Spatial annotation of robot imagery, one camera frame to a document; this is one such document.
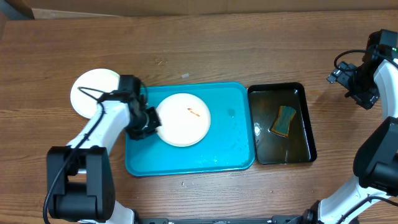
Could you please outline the cream plate with stain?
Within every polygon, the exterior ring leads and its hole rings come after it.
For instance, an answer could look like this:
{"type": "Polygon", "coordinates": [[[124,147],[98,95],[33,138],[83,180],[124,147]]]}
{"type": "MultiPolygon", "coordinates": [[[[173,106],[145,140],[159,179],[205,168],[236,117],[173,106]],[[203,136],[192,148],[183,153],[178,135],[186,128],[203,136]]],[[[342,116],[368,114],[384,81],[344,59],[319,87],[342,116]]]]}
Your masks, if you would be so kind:
{"type": "Polygon", "coordinates": [[[78,87],[85,87],[83,91],[99,98],[103,93],[118,89],[120,75],[112,70],[96,68],[82,74],[73,84],[70,101],[73,109],[81,116],[91,119],[97,110],[97,102],[81,92],[78,87]]]}

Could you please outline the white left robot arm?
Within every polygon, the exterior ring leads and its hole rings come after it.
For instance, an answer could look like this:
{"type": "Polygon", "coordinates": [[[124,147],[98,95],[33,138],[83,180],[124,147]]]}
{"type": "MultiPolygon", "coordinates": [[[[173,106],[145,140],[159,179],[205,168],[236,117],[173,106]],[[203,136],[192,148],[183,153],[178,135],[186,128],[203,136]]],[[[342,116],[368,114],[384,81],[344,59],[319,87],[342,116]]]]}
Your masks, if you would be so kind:
{"type": "Polygon", "coordinates": [[[79,223],[134,223],[136,214],[116,201],[109,153],[122,131],[134,140],[154,134],[160,125],[155,108],[106,100],[82,132],[66,146],[47,153],[47,194],[43,219],[79,223]]]}

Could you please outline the green and yellow sponge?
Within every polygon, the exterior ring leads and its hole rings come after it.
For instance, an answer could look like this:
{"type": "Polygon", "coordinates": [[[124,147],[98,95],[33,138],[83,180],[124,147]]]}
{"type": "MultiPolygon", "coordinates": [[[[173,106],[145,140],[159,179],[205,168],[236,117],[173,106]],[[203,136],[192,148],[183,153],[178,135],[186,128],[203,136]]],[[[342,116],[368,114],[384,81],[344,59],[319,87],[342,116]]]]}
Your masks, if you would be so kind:
{"type": "Polygon", "coordinates": [[[277,117],[270,128],[270,132],[287,138],[289,136],[290,125],[295,115],[296,110],[293,107],[285,105],[280,106],[277,117]]]}

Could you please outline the teal plastic tray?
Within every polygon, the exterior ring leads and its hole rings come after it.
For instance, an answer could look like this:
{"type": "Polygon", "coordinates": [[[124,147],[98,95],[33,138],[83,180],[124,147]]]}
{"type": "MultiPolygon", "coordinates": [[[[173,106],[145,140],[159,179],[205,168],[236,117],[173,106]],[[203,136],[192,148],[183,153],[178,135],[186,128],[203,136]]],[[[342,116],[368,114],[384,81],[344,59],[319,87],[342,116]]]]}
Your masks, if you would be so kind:
{"type": "Polygon", "coordinates": [[[127,137],[125,167],[130,174],[143,177],[242,170],[254,162],[248,93],[242,84],[151,86],[148,92],[151,106],[176,93],[199,97],[210,110],[210,130],[200,142],[188,147],[171,146],[157,134],[140,141],[127,137]]]}

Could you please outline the white plate with stain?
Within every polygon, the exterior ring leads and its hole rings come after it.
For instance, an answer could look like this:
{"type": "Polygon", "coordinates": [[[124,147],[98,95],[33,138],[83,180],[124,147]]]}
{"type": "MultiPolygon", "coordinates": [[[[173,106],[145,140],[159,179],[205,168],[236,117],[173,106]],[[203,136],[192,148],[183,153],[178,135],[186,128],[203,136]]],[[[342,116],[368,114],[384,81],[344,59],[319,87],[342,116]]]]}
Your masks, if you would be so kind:
{"type": "Polygon", "coordinates": [[[161,123],[157,135],[171,146],[192,146],[200,142],[210,130],[210,109],[193,94],[170,95],[158,105],[156,112],[161,123]]]}

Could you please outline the black water tray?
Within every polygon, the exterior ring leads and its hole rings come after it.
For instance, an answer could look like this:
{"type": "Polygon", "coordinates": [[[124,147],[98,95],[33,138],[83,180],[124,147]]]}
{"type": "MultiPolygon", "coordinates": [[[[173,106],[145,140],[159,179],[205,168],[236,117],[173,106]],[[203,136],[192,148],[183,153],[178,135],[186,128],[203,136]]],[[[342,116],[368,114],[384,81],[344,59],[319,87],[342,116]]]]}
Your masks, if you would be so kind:
{"type": "Polygon", "coordinates": [[[311,163],[317,159],[301,83],[252,85],[248,100],[258,163],[311,163]]]}

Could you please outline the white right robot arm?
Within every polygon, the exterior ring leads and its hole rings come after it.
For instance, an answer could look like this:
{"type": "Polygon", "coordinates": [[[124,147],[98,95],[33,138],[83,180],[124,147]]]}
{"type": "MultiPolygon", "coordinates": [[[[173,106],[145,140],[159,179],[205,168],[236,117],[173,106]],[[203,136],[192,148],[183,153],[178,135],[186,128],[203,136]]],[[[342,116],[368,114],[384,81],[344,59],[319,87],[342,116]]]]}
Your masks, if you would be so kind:
{"type": "Polygon", "coordinates": [[[380,201],[397,205],[389,200],[397,196],[397,60],[383,60],[373,80],[384,121],[358,149],[353,176],[291,223],[351,223],[380,201]]]}

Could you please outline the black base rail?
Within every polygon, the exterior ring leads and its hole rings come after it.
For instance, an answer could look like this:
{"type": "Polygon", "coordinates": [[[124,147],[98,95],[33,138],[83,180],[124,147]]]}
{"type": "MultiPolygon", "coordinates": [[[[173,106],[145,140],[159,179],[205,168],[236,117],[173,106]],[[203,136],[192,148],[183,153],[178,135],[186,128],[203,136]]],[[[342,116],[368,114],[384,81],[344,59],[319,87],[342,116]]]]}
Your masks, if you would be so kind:
{"type": "Polygon", "coordinates": [[[276,215],[272,218],[232,218],[232,219],[181,219],[136,218],[133,224],[299,224],[304,223],[302,216],[276,215]]]}

